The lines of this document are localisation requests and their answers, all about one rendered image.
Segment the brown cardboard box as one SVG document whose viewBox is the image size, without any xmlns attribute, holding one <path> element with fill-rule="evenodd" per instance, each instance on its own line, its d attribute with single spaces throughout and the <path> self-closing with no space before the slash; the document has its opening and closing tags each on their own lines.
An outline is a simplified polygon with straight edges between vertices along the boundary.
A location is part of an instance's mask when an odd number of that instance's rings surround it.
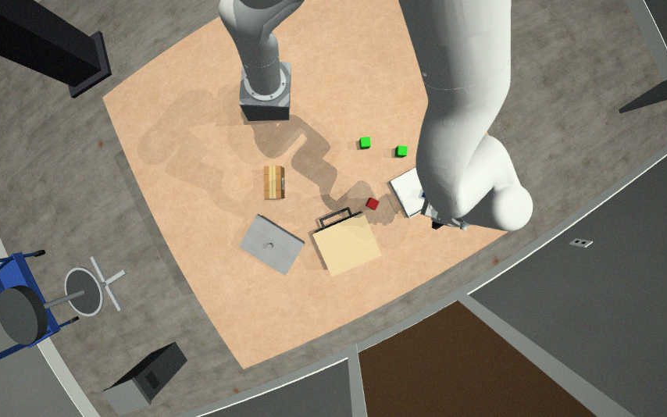
<svg viewBox="0 0 667 417">
<path fill-rule="evenodd" d="M 264 166 L 264 197 L 285 198 L 284 167 Z"/>
</svg>

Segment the red block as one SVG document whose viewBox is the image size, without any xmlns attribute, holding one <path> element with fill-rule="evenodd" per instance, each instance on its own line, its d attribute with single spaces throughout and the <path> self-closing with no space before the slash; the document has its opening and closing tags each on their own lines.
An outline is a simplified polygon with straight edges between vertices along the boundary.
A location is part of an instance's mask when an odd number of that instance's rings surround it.
<svg viewBox="0 0 667 417">
<path fill-rule="evenodd" d="M 369 198 L 369 200 L 366 203 L 366 206 L 372 210 L 376 210 L 376 207 L 378 206 L 379 203 L 380 203 L 379 201 L 373 198 Z"/>
</svg>

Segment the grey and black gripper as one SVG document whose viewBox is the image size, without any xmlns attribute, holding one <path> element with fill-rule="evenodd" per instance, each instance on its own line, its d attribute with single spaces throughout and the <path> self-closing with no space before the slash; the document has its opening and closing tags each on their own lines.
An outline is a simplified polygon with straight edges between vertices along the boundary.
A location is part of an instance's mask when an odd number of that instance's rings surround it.
<svg viewBox="0 0 667 417">
<path fill-rule="evenodd" d="M 439 214 L 439 213 L 437 214 L 437 218 L 436 218 L 436 219 L 433 219 L 433 218 L 432 218 L 431 220 L 433 221 L 433 222 L 432 222 L 432 228 L 435 229 L 435 230 L 439 229 L 439 228 L 442 227 L 443 225 L 445 225 L 445 226 L 452 226 L 452 227 L 460 227 L 460 224 L 461 224 L 459 221 L 456 221 L 456 219 L 451 219 L 451 218 L 448 218 L 448 217 L 443 217 L 443 216 L 442 216 L 441 214 Z M 451 224 L 451 225 L 449 225 L 449 224 Z"/>
</svg>

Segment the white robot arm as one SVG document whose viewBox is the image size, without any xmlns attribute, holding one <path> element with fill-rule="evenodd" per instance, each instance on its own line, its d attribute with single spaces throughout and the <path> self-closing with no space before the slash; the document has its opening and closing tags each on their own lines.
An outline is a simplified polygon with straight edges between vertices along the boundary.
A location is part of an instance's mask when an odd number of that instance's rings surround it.
<svg viewBox="0 0 667 417">
<path fill-rule="evenodd" d="M 510 87 L 511 0 L 398 1 L 428 97 L 416 151 L 426 196 L 420 214 L 456 219 L 465 231 L 470 224 L 522 228 L 532 215 L 532 198 L 503 144 L 485 135 Z M 219 2 L 245 89 L 258 101 L 271 102 L 285 90 L 272 31 L 303 2 Z"/>
</svg>

